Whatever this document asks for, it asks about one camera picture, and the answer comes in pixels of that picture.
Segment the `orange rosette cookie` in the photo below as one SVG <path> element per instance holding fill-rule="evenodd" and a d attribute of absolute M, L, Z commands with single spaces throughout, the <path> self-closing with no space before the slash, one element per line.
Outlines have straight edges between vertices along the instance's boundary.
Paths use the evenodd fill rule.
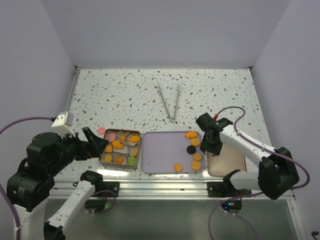
<path fill-rule="evenodd" d="M 123 156 L 118 156 L 115 160 L 116 164 L 122 165 L 125 162 L 125 158 Z"/>

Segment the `rose gold tin lid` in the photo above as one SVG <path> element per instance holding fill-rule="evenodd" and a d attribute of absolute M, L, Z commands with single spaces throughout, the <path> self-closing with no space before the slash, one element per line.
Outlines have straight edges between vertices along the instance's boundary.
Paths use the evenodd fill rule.
<path fill-rule="evenodd" d="M 223 144 L 220 154 L 207 152 L 208 174 L 214 177 L 224 177 L 234 170 L 247 171 L 246 160 L 234 147 Z"/>

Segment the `orange swirl cookie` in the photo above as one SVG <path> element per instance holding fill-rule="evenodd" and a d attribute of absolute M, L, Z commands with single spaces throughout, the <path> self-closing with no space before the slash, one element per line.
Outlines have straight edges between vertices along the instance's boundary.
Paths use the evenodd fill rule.
<path fill-rule="evenodd" d="M 126 142 L 127 141 L 127 135 L 125 135 L 125 134 L 123 134 L 123 135 L 121 135 L 120 137 L 119 137 L 119 141 L 120 142 Z"/>

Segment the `green round cookie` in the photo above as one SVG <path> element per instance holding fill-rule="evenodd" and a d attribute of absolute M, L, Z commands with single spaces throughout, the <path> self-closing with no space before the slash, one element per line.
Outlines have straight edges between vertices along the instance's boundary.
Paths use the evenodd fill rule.
<path fill-rule="evenodd" d="M 135 166 L 136 164 L 137 164 L 137 158 L 136 157 L 130 157 L 129 159 L 128 159 L 128 164 L 130 165 L 130 166 Z"/>

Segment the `orange round patterned cookie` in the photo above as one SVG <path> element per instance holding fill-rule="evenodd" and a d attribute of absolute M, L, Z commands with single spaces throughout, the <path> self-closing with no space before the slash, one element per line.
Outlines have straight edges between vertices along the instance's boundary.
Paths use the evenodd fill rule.
<path fill-rule="evenodd" d="M 138 155 L 138 153 L 139 153 L 139 148 L 137 147 L 137 148 L 135 148 L 135 149 L 133 150 L 132 156 L 133 156 L 134 158 L 136 158 L 137 155 Z"/>

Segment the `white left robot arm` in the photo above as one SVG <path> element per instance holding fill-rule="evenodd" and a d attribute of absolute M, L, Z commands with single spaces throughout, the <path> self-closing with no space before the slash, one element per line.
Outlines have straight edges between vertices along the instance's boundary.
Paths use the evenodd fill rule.
<path fill-rule="evenodd" d="M 70 223 L 92 196 L 104 190 L 103 176 L 87 170 L 62 207 L 47 221 L 45 208 L 54 177 L 73 161 L 99 158 L 109 141 L 96 136 L 88 127 L 82 129 L 87 140 L 77 135 L 64 137 L 53 132 L 36 135 L 26 149 L 27 156 L 6 187 L 15 221 L 14 236 L 18 240 L 64 240 Z"/>

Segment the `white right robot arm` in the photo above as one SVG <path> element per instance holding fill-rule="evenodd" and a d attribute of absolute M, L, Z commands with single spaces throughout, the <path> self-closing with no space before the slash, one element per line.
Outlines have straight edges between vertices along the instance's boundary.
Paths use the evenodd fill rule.
<path fill-rule="evenodd" d="M 299 182 L 300 177 L 288 149 L 276 149 L 255 142 L 225 117 L 216 120 L 205 113 L 196 120 L 196 124 L 204 133 L 200 145 L 203 153 L 216 158 L 221 155 L 224 146 L 230 146 L 258 168 L 256 172 L 234 169 L 225 175 L 222 189 L 227 196 L 235 196 L 242 190 L 261 191 L 276 200 Z"/>

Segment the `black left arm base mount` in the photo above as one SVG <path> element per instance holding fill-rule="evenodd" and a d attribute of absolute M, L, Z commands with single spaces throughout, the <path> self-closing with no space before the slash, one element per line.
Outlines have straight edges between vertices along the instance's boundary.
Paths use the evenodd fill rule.
<path fill-rule="evenodd" d="M 102 190 L 111 191 L 115 194 L 116 198 L 118 197 L 119 190 L 120 190 L 120 182 L 118 182 L 118 181 L 104 181 L 103 186 L 104 187 L 102 188 Z M 103 198 L 108 198 L 109 196 L 111 198 L 113 197 L 113 195 L 109 192 L 102 193 Z"/>

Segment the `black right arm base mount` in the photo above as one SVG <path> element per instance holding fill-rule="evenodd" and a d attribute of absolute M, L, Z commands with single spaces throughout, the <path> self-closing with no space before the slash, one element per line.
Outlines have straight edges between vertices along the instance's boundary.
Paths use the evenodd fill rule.
<path fill-rule="evenodd" d="M 206 183 L 209 198 L 233 198 L 251 195 L 252 191 L 247 189 L 235 189 L 231 184 L 223 181 L 210 181 Z"/>

